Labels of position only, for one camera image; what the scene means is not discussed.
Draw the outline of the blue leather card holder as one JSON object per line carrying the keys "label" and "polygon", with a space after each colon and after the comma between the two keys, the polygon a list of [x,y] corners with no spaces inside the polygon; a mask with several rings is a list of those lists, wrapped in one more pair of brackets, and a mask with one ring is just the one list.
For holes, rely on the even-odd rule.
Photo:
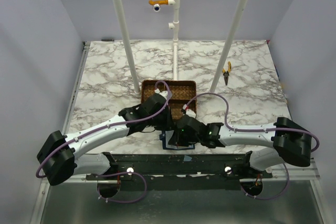
{"label": "blue leather card holder", "polygon": [[173,151],[184,151],[184,150],[194,150],[195,144],[189,146],[176,146],[170,145],[169,140],[173,136],[174,131],[162,131],[160,134],[160,140],[162,141],[162,148],[164,150],[173,150]]}

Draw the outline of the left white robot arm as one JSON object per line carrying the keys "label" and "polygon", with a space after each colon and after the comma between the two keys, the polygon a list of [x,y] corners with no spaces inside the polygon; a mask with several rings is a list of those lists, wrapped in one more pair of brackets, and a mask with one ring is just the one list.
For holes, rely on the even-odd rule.
{"label": "left white robot arm", "polygon": [[141,132],[146,127],[166,130],[173,127],[168,102],[171,92],[151,95],[143,103],[122,109],[118,115],[87,130],[62,134],[50,133],[37,154],[37,178],[46,178],[52,186],[70,178],[79,167],[76,163],[89,151],[109,141]]}

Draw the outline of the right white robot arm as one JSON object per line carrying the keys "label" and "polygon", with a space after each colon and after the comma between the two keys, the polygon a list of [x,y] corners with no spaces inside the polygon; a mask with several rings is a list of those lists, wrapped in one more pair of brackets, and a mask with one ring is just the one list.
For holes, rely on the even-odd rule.
{"label": "right white robot arm", "polygon": [[188,115],[176,122],[175,129],[166,133],[170,146],[188,147],[200,143],[208,148],[231,145],[260,146],[259,151],[246,155],[242,173],[255,177],[268,167],[288,163],[297,167],[310,166],[311,133],[292,120],[279,117],[274,124],[249,125],[245,129],[223,123],[204,124]]}

